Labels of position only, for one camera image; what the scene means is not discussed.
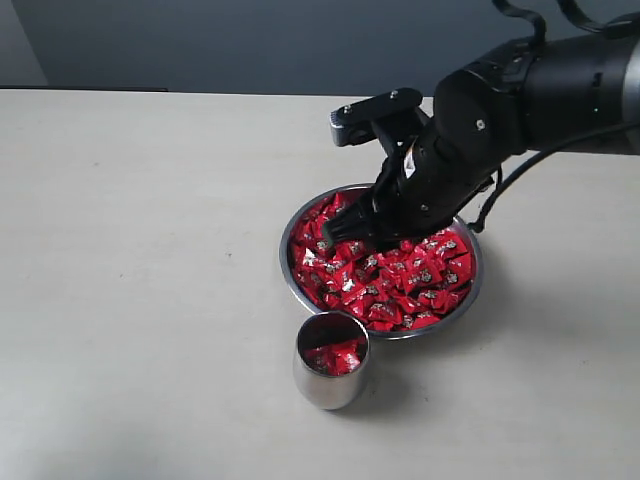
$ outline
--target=metal bowl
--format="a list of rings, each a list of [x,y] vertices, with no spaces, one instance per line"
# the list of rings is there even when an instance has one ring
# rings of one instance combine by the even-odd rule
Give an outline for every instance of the metal bowl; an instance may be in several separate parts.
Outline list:
[[[291,273],[291,255],[289,253],[289,241],[291,239],[291,233],[302,216],[321,200],[324,200],[325,198],[337,192],[342,192],[347,200],[354,201],[364,192],[364,190],[366,190],[370,186],[370,183],[347,185],[346,187],[335,188],[321,195],[318,195],[317,197],[313,198],[305,205],[303,205],[302,208],[300,208],[300,210],[296,212],[296,214],[284,229],[282,240],[280,241],[280,267],[282,268],[282,273],[284,275],[285,281],[287,282],[287,285],[291,289],[293,295],[311,313],[320,313],[323,310],[316,306],[311,300],[309,300],[309,298],[307,298],[307,296],[298,287],[293,278],[293,275]],[[471,280],[471,290],[469,290],[469,293],[467,294],[465,299],[460,305],[458,305],[455,310],[444,316],[438,323],[429,325],[428,327],[418,328],[416,330],[407,330],[403,332],[377,332],[374,330],[367,330],[371,337],[383,338],[387,340],[400,340],[404,338],[418,337],[427,333],[432,333],[453,322],[455,319],[460,318],[469,309],[469,307],[471,307],[471,304],[478,297],[478,293],[480,293],[480,285],[482,284],[482,277],[484,274],[482,252],[480,251],[478,240],[461,218],[455,217],[453,220],[453,224],[449,228],[451,228],[460,236],[462,241],[465,243],[465,246],[472,253],[474,258],[475,272],[473,274],[473,280]]]

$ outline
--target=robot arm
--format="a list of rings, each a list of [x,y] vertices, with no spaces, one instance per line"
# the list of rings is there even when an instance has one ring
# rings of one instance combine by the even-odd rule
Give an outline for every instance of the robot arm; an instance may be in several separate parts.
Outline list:
[[[435,233],[493,183],[502,162],[529,149],[553,153],[566,142],[570,151],[640,154],[640,15],[599,25],[574,0],[558,0],[574,25],[592,33],[546,42],[542,17],[493,1],[530,21],[535,34],[443,79],[432,118],[411,89],[332,113],[336,145],[377,138],[387,159],[360,200],[326,223],[327,240],[391,248]]]

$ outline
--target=pile of candy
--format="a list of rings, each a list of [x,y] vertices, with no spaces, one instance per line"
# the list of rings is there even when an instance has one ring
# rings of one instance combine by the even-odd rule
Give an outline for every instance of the pile of candy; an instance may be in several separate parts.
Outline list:
[[[324,345],[304,352],[304,359],[316,372],[325,375],[344,375],[353,372],[362,361],[364,337],[333,345]]]
[[[322,226],[348,205],[341,193],[304,215],[290,243],[293,276],[322,310],[343,310],[368,330],[427,327],[454,310],[470,289],[473,256],[451,230],[385,253],[363,242],[329,248]]]

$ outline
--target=table surface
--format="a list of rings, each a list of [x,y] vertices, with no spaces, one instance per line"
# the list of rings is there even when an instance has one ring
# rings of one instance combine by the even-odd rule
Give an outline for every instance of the table surface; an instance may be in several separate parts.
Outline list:
[[[298,394],[278,244],[378,172],[347,101],[0,91],[0,478],[637,478],[637,158],[533,169],[458,323],[375,344],[344,411]]]

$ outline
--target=metal cup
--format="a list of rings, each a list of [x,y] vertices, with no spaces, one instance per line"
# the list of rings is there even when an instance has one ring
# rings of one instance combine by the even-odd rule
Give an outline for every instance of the metal cup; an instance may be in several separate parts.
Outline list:
[[[323,345],[365,339],[365,353],[358,367],[345,375],[317,372],[307,364],[304,352]],[[345,407],[362,392],[369,375],[369,335],[353,316],[343,312],[323,312],[310,317],[300,328],[293,359],[293,377],[298,390],[324,410]]]

